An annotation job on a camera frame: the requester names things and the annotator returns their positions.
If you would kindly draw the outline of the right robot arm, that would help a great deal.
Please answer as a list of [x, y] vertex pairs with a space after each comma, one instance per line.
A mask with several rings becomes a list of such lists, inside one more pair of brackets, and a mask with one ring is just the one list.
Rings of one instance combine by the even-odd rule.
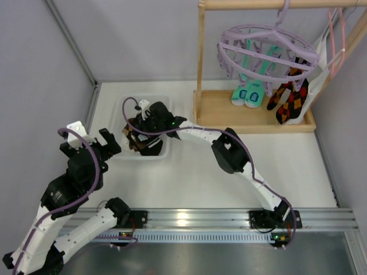
[[134, 126], [145, 135], [165, 134], [170, 138], [209, 146], [218, 166], [226, 173], [245, 178], [261, 203], [261, 210], [249, 212], [251, 228], [261, 233], [274, 229], [300, 229], [302, 221], [289, 201], [274, 192], [256, 171], [252, 157], [236, 132], [200, 127], [181, 116], [174, 116], [164, 103], [150, 104], [146, 100], [136, 107]]

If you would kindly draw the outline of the black grey blue sock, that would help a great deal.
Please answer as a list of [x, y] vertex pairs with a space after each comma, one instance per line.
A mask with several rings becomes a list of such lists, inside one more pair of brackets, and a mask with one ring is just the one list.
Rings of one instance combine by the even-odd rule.
[[136, 142], [136, 145], [138, 147], [137, 153], [139, 153], [139, 154], [140, 154], [140, 150], [143, 148], [143, 143], [146, 140], [151, 140], [151, 139], [159, 138], [157, 136], [147, 136], [147, 135], [144, 135], [144, 134], [141, 134], [141, 133], [137, 133], [133, 129], [132, 129], [132, 134], [135, 137], [135, 142]]

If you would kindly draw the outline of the argyle sock red yellow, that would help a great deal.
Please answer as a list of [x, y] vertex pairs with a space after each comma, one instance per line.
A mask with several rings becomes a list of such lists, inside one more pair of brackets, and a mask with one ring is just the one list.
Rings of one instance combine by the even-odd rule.
[[294, 85], [292, 87], [293, 89], [290, 91], [286, 102], [276, 111], [276, 119], [280, 124], [284, 124], [290, 119], [296, 119], [300, 115], [308, 94], [309, 82], [304, 80], [298, 91], [295, 90]]

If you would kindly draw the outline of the purple round clip hanger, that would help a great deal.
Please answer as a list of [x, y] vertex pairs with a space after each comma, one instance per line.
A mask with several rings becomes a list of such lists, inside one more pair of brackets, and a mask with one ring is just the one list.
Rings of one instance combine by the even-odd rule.
[[284, 2], [273, 25], [237, 25], [222, 33], [217, 44], [219, 64], [243, 88], [258, 83], [266, 94], [276, 83], [300, 88], [315, 71], [320, 54], [312, 44], [280, 28], [289, 5]]

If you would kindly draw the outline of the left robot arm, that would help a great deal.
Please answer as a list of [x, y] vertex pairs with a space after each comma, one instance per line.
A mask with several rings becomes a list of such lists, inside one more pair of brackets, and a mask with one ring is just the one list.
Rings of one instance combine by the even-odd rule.
[[103, 231], [124, 225], [131, 212], [122, 199], [112, 198], [69, 235], [58, 236], [89, 196], [103, 187], [106, 161], [121, 152], [114, 135], [105, 128], [99, 131], [105, 145], [91, 138], [84, 128], [66, 127], [58, 133], [66, 140], [60, 150], [68, 157], [67, 168], [48, 184], [36, 218], [19, 248], [3, 256], [3, 263], [13, 274], [58, 274], [79, 249]]

